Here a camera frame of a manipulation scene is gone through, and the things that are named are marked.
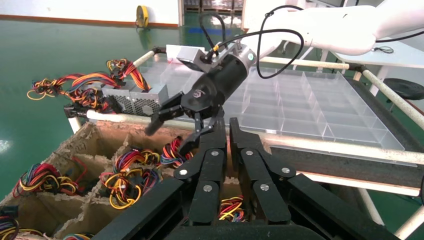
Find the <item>white table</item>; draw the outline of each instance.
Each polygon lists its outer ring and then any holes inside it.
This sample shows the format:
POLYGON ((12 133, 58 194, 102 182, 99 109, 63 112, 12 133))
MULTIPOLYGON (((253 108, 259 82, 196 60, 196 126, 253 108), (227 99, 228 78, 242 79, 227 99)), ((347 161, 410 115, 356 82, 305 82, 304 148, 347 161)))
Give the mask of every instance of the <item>white table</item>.
MULTIPOLYGON (((376 43, 374 47, 391 47, 393 53, 384 53, 382 51, 370 51, 359 56, 349 56, 333 52, 339 60, 345 63, 369 64, 381 66, 377 77, 382 81, 386 78, 390 67, 419 68, 424 69, 424 52, 414 47, 406 45, 400 41, 376 43)), ((378 88, 371 86, 369 91, 376 96, 378 88)))

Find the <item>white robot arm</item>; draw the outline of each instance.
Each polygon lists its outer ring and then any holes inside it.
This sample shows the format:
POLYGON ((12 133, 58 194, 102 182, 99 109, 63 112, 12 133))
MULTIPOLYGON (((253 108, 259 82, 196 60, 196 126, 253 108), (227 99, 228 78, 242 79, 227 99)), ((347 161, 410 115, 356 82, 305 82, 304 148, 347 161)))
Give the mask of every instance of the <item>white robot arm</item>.
MULTIPOLYGON (((305 47, 325 49, 346 55, 369 52, 376 40, 424 28, 424 1, 385 0, 379 6, 351 6, 309 8, 301 11, 275 11, 264 25, 264 30, 291 29, 304 38, 305 47)), ((257 21, 248 33, 261 29, 257 21)), ((241 40, 255 50, 258 36, 241 40)), ((281 41, 299 44, 300 39, 291 33, 275 32, 262 35, 259 59, 274 51, 281 41)))

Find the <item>ventilation grille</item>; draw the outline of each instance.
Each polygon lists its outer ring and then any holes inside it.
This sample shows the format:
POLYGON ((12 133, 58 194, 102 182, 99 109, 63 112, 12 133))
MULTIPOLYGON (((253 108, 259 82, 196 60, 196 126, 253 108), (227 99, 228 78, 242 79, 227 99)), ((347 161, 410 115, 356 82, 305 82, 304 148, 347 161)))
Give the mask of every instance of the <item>ventilation grille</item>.
POLYGON ((152 99, 136 99, 134 102, 135 114, 150 117, 158 111, 160 105, 152 99))
POLYGON ((133 106, 131 104, 131 100, 130 100, 129 97, 127 97, 127 96, 119 96, 119 95, 114 95, 113 97, 118 102, 118 104, 121 106, 122 113, 124 113, 124 114, 133 114, 133 106))

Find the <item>green floor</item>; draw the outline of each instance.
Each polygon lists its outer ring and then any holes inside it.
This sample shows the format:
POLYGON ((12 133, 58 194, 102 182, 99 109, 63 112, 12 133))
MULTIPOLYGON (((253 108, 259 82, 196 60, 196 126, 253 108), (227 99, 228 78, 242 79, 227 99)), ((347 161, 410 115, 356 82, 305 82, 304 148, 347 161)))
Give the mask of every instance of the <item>green floor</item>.
MULTIPOLYGON (((106 60, 135 60, 153 46, 175 44, 209 49, 199 33, 197 16, 188 14, 185 20, 185 27, 139 31, 130 27, 0 20, 0 195, 6 195, 31 164, 44 160, 72 134, 63 113, 68 101, 62 97, 29 100, 26 93, 33 80, 105 71, 106 60)), ((207 26, 217 28, 210 21, 207 26)), ((231 30, 232 35, 240 32, 231 30)), ((212 35, 215 42, 220 38, 212 35)), ((319 52, 308 59, 318 58, 319 52)), ((414 202, 393 194, 370 194, 392 232, 418 208, 414 202)), ((423 236, 421 227, 408 239, 422 240, 423 236)))

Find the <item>cardboard compartment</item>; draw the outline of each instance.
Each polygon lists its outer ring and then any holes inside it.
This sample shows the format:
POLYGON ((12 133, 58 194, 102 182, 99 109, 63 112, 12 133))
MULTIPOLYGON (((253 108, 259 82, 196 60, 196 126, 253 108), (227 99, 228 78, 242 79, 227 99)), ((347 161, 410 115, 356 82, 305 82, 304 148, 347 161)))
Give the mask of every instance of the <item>cardboard compartment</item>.
POLYGON ((18 206, 17 221, 20 228, 34 229, 53 236, 68 220, 82 212, 85 202, 86 199, 80 196, 41 192, 18 198, 9 194, 0 207, 18 206))
POLYGON ((87 123, 60 147, 67 149, 71 155, 100 155, 110 159, 122 146, 128 131, 123 128, 108 128, 87 123))
POLYGON ((53 152, 52 155, 45 161, 51 164, 64 176, 68 176, 73 181, 78 180, 78 185, 82 187, 83 191, 88 194, 92 191, 93 187, 99 182, 99 176, 105 171, 106 168, 112 166, 111 160, 104 156, 88 155, 76 153, 71 155, 69 152, 53 152))
POLYGON ((68 234, 77 233, 95 235, 120 213, 122 213, 121 210, 111 207, 104 198, 94 199, 83 207, 83 212, 77 218, 68 221, 54 237, 63 239, 68 234))

